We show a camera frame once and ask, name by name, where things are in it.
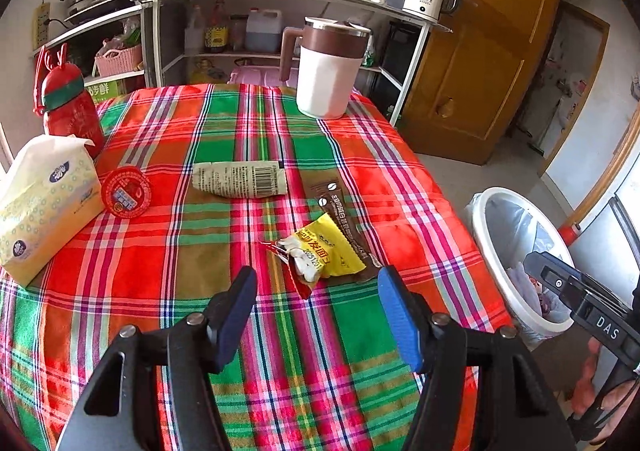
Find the blue gripper pad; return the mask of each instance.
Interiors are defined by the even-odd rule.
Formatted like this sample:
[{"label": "blue gripper pad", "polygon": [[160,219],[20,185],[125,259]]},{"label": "blue gripper pad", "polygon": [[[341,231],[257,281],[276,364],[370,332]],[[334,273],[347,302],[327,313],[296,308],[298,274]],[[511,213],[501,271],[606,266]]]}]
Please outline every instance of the blue gripper pad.
[{"label": "blue gripper pad", "polygon": [[383,267],[378,272],[378,296],[385,311],[386,322],[391,328],[402,360],[412,371],[420,373],[424,359],[420,354],[420,332],[412,318],[409,307],[402,297],[408,290],[400,279],[396,269]]},{"label": "blue gripper pad", "polygon": [[238,284],[241,287],[233,287],[232,293],[234,301],[230,305],[226,319],[223,325],[220,327],[218,333],[218,353],[216,355],[216,364],[220,369],[228,365],[236,355],[236,350],[240,345],[240,338],[246,322],[251,315],[251,310],[255,304],[255,297],[258,290],[257,277],[253,269],[242,269],[241,274],[246,272],[246,280],[238,280]]}]

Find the red thermos bottle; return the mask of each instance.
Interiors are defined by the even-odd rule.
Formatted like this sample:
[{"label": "red thermos bottle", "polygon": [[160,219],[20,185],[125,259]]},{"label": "red thermos bottle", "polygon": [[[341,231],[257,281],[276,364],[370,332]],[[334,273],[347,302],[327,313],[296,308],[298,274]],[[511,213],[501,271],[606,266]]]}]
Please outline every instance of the red thermos bottle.
[{"label": "red thermos bottle", "polygon": [[[58,65],[51,63],[51,56],[42,47],[36,66],[36,82],[33,88],[33,113],[44,116],[44,131],[49,135],[88,138],[95,146],[86,146],[92,158],[104,147],[104,133],[100,126],[94,100],[84,89],[80,68],[66,61],[66,43],[58,52]],[[39,82],[46,66],[49,74],[42,82],[42,98]]]}]

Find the trash can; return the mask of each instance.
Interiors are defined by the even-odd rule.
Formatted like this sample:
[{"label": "trash can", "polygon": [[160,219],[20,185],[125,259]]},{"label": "trash can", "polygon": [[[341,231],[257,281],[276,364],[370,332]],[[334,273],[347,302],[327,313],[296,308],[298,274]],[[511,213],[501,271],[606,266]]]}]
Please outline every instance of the trash can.
[{"label": "trash can", "polygon": [[544,339],[565,332],[574,323],[569,309],[550,290],[536,291],[522,268],[527,254],[545,251],[574,265],[549,219],[526,198],[501,187],[475,195],[465,212],[467,228],[525,344],[533,349]]}]

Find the screw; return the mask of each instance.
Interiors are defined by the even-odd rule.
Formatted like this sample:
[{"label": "screw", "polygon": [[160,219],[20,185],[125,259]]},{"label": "screw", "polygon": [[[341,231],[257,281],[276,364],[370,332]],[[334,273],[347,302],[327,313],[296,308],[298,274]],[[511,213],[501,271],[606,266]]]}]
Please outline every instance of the screw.
[{"label": "screw", "polygon": [[204,314],[202,312],[194,312],[187,316],[187,324],[191,326],[197,326],[204,321]]},{"label": "screw", "polygon": [[433,324],[436,326],[447,326],[450,320],[451,317],[449,317],[449,314],[442,312],[436,312],[431,316],[431,321],[433,321]]},{"label": "screw", "polygon": [[502,326],[500,327],[500,335],[505,339],[513,339],[518,335],[518,331],[510,326]]},{"label": "screw", "polygon": [[124,338],[131,337],[133,334],[136,333],[136,327],[133,325],[124,325],[120,329],[119,333],[120,333],[120,337],[124,337]]}]

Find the door panel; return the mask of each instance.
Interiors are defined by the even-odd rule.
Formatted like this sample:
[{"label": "door panel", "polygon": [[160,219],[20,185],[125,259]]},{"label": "door panel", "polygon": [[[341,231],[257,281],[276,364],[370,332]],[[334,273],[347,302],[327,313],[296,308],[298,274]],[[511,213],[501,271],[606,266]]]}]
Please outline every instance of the door panel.
[{"label": "door panel", "polygon": [[432,31],[399,131],[416,152],[482,164],[538,66],[558,0],[463,0]]}]

